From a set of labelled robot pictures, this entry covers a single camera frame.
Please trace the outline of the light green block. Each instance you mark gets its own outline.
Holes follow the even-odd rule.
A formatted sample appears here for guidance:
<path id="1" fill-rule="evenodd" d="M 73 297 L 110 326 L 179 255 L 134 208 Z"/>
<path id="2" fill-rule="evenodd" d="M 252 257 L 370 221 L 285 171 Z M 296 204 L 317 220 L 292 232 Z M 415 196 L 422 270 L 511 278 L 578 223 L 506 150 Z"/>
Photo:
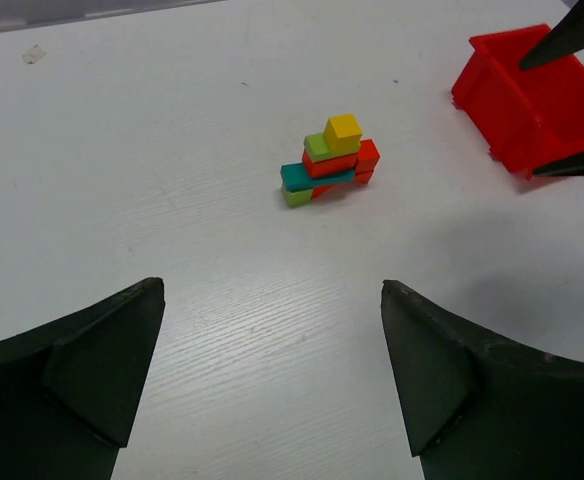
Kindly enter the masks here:
<path id="1" fill-rule="evenodd" d="M 322 162 L 333 157 L 322 132 L 307 135 L 304 138 L 304 149 L 313 162 Z"/>

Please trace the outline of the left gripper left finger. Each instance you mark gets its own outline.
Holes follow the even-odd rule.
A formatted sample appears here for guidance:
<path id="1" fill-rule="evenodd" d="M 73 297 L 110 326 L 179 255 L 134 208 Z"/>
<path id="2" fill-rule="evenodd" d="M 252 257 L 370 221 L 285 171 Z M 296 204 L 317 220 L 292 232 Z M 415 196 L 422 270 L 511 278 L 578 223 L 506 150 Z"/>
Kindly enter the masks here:
<path id="1" fill-rule="evenodd" d="M 151 277 L 0 341 L 0 479 L 111 478 L 164 310 Z"/>

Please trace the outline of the yellow cube wood block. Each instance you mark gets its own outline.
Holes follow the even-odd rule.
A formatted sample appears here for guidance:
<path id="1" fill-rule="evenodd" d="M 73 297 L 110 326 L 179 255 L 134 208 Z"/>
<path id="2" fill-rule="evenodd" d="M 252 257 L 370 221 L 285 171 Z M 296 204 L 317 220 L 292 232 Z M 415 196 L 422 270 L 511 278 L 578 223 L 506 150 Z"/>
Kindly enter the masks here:
<path id="1" fill-rule="evenodd" d="M 356 117 L 342 114 L 330 117 L 323 132 L 325 142 L 334 155 L 348 155 L 360 146 L 363 131 Z"/>

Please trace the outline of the red arch wood block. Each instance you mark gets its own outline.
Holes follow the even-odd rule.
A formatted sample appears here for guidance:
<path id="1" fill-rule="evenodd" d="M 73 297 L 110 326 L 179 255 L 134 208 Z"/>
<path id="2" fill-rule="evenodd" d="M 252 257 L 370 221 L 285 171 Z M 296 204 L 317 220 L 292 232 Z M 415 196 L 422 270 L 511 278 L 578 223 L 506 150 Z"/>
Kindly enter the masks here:
<path id="1" fill-rule="evenodd" d="M 313 192 L 311 202 L 327 203 L 342 200 L 350 194 L 365 189 L 373 176 L 374 171 L 368 171 L 356 174 L 354 179 L 347 183 L 317 187 Z"/>

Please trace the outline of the green cube wood block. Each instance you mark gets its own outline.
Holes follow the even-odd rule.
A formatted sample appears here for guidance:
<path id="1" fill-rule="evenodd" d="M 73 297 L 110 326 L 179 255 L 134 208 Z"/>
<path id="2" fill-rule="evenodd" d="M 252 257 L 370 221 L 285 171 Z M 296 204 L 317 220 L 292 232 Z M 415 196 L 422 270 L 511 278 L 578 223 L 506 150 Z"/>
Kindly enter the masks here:
<path id="1" fill-rule="evenodd" d="M 281 192 L 286 205 L 289 208 L 297 208 L 311 202 L 313 198 L 314 189 L 309 188 L 297 191 L 290 191 L 285 186 L 282 186 Z"/>

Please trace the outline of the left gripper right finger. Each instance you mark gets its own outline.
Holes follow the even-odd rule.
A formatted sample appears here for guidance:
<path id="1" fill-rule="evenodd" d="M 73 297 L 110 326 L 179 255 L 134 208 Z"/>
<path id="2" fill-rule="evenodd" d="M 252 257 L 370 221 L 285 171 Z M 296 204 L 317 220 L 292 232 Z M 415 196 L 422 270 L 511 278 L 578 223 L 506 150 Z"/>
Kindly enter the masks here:
<path id="1" fill-rule="evenodd" d="M 584 479 L 584 362 L 526 346 L 388 280 L 381 318 L 428 479 Z"/>

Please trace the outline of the small red cube block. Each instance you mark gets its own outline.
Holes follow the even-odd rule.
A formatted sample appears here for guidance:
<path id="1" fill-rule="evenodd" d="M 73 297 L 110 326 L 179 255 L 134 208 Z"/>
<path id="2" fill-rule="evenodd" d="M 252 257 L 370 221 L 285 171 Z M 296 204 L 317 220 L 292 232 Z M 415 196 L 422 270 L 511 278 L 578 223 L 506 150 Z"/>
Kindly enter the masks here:
<path id="1" fill-rule="evenodd" d="M 364 139 L 357 154 L 355 172 L 357 175 L 372 172 L 378 161 L 380 153 L 372 139 Z"/>

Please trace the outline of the teal long wood block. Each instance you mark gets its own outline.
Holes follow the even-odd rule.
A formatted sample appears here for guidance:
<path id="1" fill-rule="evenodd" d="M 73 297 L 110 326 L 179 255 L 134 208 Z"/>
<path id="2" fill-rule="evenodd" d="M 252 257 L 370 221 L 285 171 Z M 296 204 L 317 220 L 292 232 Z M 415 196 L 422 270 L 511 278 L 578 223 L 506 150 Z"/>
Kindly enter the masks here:
<path id="1" fill-rule="evenodd" d="M 321 186 L 348 183 L 355 178 L 355 171 L 353 169 L 345 169 L 314 178 L 310 176 L 302 163 L 294 163 L 282 165 L 280 175 L 283 187 L 290 192 L 296 192 Z"/>

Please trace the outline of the red rectangular wood block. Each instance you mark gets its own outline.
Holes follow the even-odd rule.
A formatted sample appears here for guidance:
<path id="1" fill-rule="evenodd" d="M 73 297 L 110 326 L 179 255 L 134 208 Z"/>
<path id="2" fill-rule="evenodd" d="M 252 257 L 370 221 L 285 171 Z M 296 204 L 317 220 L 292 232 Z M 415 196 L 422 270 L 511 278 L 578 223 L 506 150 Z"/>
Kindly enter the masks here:
<path id="1" fill-rule="evenodd" d="M 313 162 L 305 150 L 302 155 L 302 164 L 311 178 L 319 178 L 351 170 L 355 167 L 356 160 L 356 153 L 330 158 L 322 162 Z"/>

